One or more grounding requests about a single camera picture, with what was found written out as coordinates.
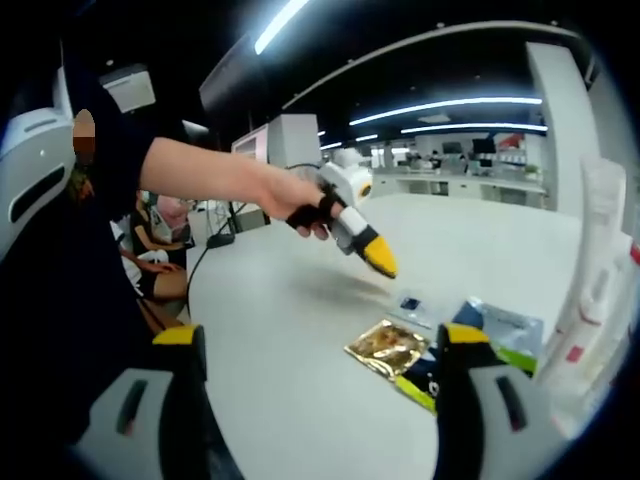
monitor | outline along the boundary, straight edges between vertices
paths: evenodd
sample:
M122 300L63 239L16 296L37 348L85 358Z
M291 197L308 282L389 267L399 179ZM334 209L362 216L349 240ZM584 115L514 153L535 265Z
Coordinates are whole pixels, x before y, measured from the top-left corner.
M462 144L460 142L444 142L442 144L442 153L462 153Z
M358 147L358 152L360 152L360 155L362 155L363 157L372 157L373 154L371 152L371 146L370 145L364 145L362 147Z
M496 153L493 138L474 138L473 153Z

hand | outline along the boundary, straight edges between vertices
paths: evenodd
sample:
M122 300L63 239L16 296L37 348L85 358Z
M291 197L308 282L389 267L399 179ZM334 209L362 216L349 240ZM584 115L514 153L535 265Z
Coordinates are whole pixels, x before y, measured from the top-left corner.
M146 270L151 273L169 273L169 272L177 272L182 270L178 265L173 263L151 263L151 262L141 262L138 265L142 270Z
M303 205L317 207L324 196L317 185L287 170L270 167L266 172L264 190L258 204L270 217L286 220ZM331 209L331 216L337 217L342 210L341 205L335 204ZM320 240L326 240L329 237L327 230L320 223L311 225L311 230ZM297 231L303 237L311 234L311 231L304 227L298 227Z

yellow part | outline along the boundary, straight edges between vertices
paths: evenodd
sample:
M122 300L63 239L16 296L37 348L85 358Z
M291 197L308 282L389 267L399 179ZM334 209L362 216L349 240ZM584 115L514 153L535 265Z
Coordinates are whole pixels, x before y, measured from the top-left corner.
M414 402L422 405L432 413L436 413L436 401L404 377L396 377L396 387Z
M167 328L153 339L154 345L191 345L193 332L198 325L183 325L181 327Z
M371 185L370 183L365 183L365 184L362 186L362 188L360 189L360 193L358 193L358 197L360 197L360 198L364 197L364 196L365 196L365 195L364 195L364 191L365 191L367 188L371 189L371 187L372 187L372 185Z
M445 323L451 343L489 343L489 337L482 330L470 325Z
M367 259L367 262L382 270L390 277L395 278L398 274L398 267L396 267L396 261L393 258L391 249L380 235L365 247L364 257Z

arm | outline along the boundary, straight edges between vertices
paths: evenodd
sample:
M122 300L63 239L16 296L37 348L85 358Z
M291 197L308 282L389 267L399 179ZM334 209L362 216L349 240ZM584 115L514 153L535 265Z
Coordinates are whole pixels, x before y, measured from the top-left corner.
M177 265L173 265L170 263L151 263L151 262L147 262L146 260L140 260L138 257L136 257L133 253L131 253L128 250L125 250L122 247L118 247L118 249L120 250L120 255L122 255L125 258L128 258L129 260L131 260L133 263L136 264L136 266L140 269L140 270L147 270L148 272L154 272L154 273L165 273L165 272L174 272L180 269L180 267L178 267Z
M140 260L138 257L136 257L133 253L131 253L128 250L125 250L122 247L118 247L118 249L120 250L120 255L122 255L124 258L128 258L129 260L131 260L133 263L135 263L139 268L142 268L142 263L145 263L143 260Z
M323 196L316 185L286 170L244 155L204 150L166 138L156 138L151 144L140 185L178 198L256 203L281 220L302 205L317 206ZM300 233L307 236L309 232Z
M155 243L153 240L151 240L149 238L149 235L147 235L147 232L144 230L144 227L142 225L136 226L133 231L135 232L135 234L140 239L140 242L142 242L142 244L144 245L144 248L146 248L147 250L167 250L167 251L172 251L172 250L180 250L180 249L184 248L184 244L182 244L182 243L171 243L171 244L168 244L168 245Z

led light strip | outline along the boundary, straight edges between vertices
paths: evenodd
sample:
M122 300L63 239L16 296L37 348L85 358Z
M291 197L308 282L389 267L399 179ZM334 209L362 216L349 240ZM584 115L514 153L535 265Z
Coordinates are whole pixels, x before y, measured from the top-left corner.
M364 142L365 140L373 140L374 138L378 138L378 135L365 135L364 137L356 138L356 142Z
M391 149L391 153L393 153L394 155L398 155L400 153L409 153L409 149L406 147L397 147L397 148L392 148ZM384 149L383 148L372 148L371 149L371 154L372 155L384 155Z
M418 112L420 110L429 110L431 108L452 107L457 105L475 105L482 103L514 103L519 105L540 105L542 100L539 98L526 97L480 97L480 98L462 98L460 100L445 100L444 102L425 103L424 105L415 105L413 107L398 108L377 115L359 118L349 122L349 125L360 125L361 123L371 122L380 118L392 117L403 113Z
M325 145L324 147L320 147L320 150L327 150L328 148L336 148L342 145L342 142L330 143L329 145Z
M456 128L510 128L513 130L532 130L546 132L549 127L544 125L527 125L524 123L455 123L451 125L434 125L431 127L405 128L400 133L429 132L432 130L454 130Z
M290 0L282 10L271 20L269 26L262 32L260 38L254 45L256 50L256 54L260 55L267 45L271 43L271 40L275 38L275 36L282 30L282 28L291 20L296 13L300 11L302 7L304 7L309 0Z

